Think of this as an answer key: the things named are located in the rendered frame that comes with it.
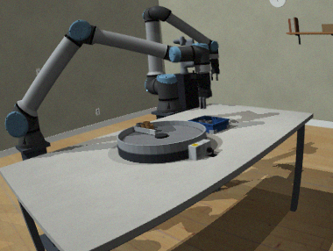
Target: round turntable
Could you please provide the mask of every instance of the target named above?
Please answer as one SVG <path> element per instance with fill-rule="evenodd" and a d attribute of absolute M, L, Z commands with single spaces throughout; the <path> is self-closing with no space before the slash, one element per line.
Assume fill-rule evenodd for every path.
<path fill-rule="evenodd" d="M 160 121 L 135 125 L 117 136 L 119 155 L 139 163 L 164 163 L 188 158 L 188 145 L 207 139 L 206 127 L 192 121 Z"/>

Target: blue tray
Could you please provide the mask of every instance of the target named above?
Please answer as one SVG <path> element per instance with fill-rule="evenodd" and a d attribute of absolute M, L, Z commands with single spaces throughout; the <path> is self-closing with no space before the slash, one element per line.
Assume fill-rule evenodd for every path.
<path fill-rule="evenodd" d="M 193 118 L 189 121 L 193 121 L 202 124 L 206 127 L 206 133 L 218 133 L 226 129 L 229 124 L 228 118 L 219 118 L 212 116 L 201 116 Z"/>

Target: white tabletop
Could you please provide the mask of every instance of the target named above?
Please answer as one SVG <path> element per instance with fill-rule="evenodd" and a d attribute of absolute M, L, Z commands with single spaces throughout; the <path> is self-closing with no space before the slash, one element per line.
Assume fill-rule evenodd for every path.
<path fill-rule="evenodd" d="M 203 199 L 313 118 L 304 112 L 211 104 L 158 121 L 203 115 L 231 119 L 229 129 L 208 134 L 216 157 L 126 161 L 117 153 L 117 132 L 0 173 L 59 250 L 110 250 Z"/>

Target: beige wall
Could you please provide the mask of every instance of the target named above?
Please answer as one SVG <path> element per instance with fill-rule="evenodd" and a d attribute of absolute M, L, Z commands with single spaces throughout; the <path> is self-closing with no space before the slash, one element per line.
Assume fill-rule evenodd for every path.
<path fill-rule="evenodd" d="M 157 0 L 0 3 L 0 150 L 17 145 L 5 130 L 5 117 L 75 20 L 145 39 L 142 13 L 158 5 Z M 41 132 L 48 137 L 157 106 L 158 97 L 145 91 L 147 72 L 146 55 L 83 45 L 39 107 Z"/>
<path fill-rule="evenodd" d="M 301 32 L 320 32 L 333 24 L 333 2 L 287 0 L 281 8 L 269 0 L 159 0 L 220 45 L 219 81 L 212 82 L 209 103 L 241 104 L 313 112 L 333 121 L 333 53 L 330 35 L 286 35 L 287 20 L 297 17 Z M 182 33 L 163 23 L 163 43 Z M 166 63 L 167 73 L 179 66 Z"/>

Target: table leg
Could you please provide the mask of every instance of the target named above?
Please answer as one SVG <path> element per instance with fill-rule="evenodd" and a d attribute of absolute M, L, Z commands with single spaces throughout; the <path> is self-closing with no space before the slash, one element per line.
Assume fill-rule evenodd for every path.
<path fill-rule="evenodd" d="M 294 169 L 294 187 L 292 195 L 292 203 L 290 211 L 295 212 L 297 210 L 298 198 L 300 195 L 301 187 L 301 170 L 303 166 L 303 152 L 304 152 L 304 133 L 305 126 L 302 126 L 297 131 L 297 148 L 296 148 L 296 163 Z"/>
<path fill-rule="evenodd" d="M 21 203 L 19 204 L 19 206 L 21 207 L 21 211 L 22 211 L 23 216 L 25 218 L 25 223 L 28 226 L 28 230 L 29 230 L 30 235 L 32 236 L 32 241 L 33 241 L 33 244 L 35 245 L 36 250 L 37 251 L 45 251 L 43 243 L 42 243 L 42 241 L 39 237 L 39 232 L 37 230 L 35 222 L 33 221 L 33 218 L 26 211 L 24 206 L 21 205 Z"/>

